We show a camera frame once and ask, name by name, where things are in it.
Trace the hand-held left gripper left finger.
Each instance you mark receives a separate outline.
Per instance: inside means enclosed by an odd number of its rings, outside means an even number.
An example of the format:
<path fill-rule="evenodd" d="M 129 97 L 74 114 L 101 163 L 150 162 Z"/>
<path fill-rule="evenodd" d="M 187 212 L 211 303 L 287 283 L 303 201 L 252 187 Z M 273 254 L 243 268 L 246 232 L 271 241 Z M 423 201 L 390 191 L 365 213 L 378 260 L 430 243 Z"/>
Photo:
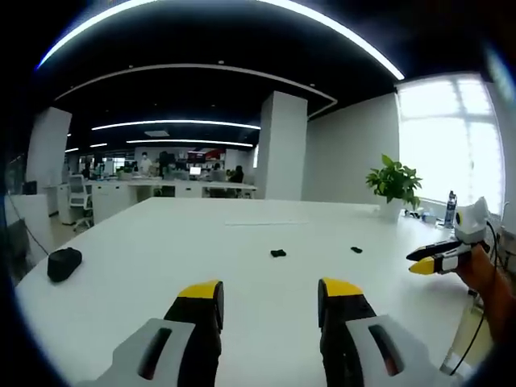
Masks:
<path fill-rule="evenodd" d="M 213 386 L 222 354 L 220 280 L 183 289 L 163 318 L 151 318 L 113 351 L 110 367 L 80 386 Z"/>

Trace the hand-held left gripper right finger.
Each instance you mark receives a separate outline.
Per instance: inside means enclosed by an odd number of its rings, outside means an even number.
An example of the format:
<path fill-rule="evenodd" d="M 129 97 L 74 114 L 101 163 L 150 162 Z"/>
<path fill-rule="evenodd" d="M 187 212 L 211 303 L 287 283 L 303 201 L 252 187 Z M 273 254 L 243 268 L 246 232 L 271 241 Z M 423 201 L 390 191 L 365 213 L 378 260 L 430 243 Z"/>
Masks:
<path fill-rule="evenodd" d="M 378 315 L 361 288 L 318 281 L 319 349 L 328 386 L 457 386 L 435 367 L 427 346 L 387 314 Z"/>

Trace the person's right hand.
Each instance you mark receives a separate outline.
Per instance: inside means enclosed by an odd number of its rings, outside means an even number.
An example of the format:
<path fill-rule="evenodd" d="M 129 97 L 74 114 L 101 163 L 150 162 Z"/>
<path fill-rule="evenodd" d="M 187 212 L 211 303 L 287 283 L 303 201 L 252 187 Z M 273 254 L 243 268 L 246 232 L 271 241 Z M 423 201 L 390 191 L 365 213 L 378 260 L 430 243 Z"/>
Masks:
<path fill-rule="evenodd" d="M 476 245 L 471 250 L 471 257 L 459 264 L 456 273 L 469 288 L 482 293 L 491 283 L 495 268 L 484 248 Z"/>

